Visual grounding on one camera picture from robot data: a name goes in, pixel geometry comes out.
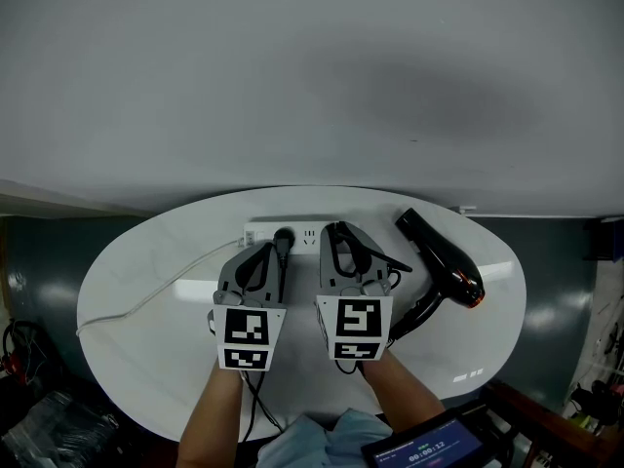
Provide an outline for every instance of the table surface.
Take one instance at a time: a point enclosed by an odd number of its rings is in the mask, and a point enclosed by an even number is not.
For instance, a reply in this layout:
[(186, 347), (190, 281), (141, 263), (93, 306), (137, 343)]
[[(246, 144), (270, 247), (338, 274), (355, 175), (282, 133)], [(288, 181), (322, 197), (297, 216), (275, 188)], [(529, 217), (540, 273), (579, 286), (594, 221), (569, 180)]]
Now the table surface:
[[(392, 351), (439, 398), (471, 392), (500, 370), (516, 344), (527, 299), (522, 267), (503, 241), (471, 219), (389, 192), (274, 187), (218, 196), (151, 218), (117, 238), (96, 259), (80, 291), (78, 325), (130, 310), (202, 254), (241, 238), (244, 224), (255, 219), (357, 223), (386, 254), (414, 268), (392, 291), (394, 322), (430, 283), (415, 249), (394, 225), (409, 207), (473, 258), (486, 297), (471, 310), (445, 300)], [(235, 245), (225, 247), (182, 279), (216, 281), (223, 263), (239, 251)], [(327, 356), (313, 306), (318, 272), (317, 256), (291, 257), (284, 296), (288, 313), (261, 392), (283, 425), (302, 413), (332, 419), (348, 408), (380, 412), (360, 374), (342, 374)], [(209, 309), (206, 303), (180, 299), (169, 287), (131, 318), (80, 333), (87, 362), (111, 400), (143, 427), (172, 440), (179, 440), (215, 362)], [(241, 437), (250, 405), (246, 391)], [(262, 414), (256, 415), (250, 439), (276, 433)]]

